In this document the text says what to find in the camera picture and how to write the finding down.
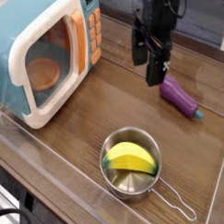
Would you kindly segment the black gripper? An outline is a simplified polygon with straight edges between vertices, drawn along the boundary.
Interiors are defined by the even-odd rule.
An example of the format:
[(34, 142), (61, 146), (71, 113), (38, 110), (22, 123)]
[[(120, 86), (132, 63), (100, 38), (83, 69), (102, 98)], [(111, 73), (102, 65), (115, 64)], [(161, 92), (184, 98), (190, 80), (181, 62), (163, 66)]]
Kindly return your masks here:
[(132, 59), (134, 65), (147, 64), (147, 85), (161, 84), (171, 59), (171, 35), (174, 15), (168, 4), (143, 5), (137, 8), (132, 26)]

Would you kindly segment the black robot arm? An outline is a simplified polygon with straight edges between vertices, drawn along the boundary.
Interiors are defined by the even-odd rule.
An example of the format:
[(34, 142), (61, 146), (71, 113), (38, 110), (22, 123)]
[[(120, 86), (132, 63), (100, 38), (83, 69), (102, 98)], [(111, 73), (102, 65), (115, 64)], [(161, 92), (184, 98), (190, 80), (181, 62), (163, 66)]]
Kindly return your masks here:
[(132, 25), (131, 49), (134, 65), (147, 65), (146, 82), (161, 84), (169, 70), (171, 36), (178, 18), (187, 9), (185, 0), (142, 0)]

